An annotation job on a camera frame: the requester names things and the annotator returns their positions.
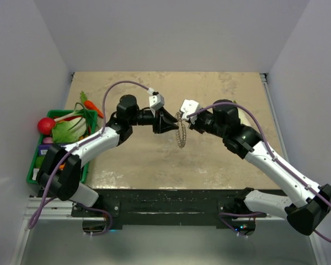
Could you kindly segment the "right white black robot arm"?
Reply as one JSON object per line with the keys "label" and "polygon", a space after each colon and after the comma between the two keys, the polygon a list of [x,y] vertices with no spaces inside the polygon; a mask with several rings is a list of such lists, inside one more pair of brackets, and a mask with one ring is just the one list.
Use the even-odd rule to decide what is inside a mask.
{"label": "right white black robot arm", "polygon": [[331,185],[318,184],[284,160],[268,144],[261,128],[242,123],[241,109],[230,100],[202,108],[186,99],[180,113],[191,130],[221,138],[229,151],[261,170],[285,193],[281,196],[247,189],[234,204],[239,216],[270,214],[287,220],[299,233],[311,235],[331,211]]}

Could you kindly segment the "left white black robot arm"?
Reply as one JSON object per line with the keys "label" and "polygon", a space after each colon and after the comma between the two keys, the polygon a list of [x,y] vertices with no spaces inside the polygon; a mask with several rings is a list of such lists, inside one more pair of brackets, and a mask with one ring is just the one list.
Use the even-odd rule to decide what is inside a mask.
{"label": "left white black robot arm", "polygon": [[84,211],[90,216],[100,215],[103,203],[98,200],[99,194],[80,181],[85,164],[124,143],[134,126],[150,125],[155,134],[179,128],[177,119],[165,110],[164,98],[160,94],[150,96],[149,104],[148,108],[140,109],[135,96],[124,95],[104,128],[76,143],[53,144],[39,169],[37,182],[61,201],[83,204]]}

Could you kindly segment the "metal disc with keyrings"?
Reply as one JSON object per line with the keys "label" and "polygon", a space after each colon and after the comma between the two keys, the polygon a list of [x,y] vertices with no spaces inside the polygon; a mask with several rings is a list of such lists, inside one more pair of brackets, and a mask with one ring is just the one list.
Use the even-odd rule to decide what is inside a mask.
{"label": "metal disc with keyrings", "polygon": [[175,118],[177,119],[178,125],[178,129],[175,131],[175,137],[177,140],[178,147],[182,149],[186,145],[186,126],[183,123],[183,119],[181,118],[181,112],[177,112],[175,114]]}

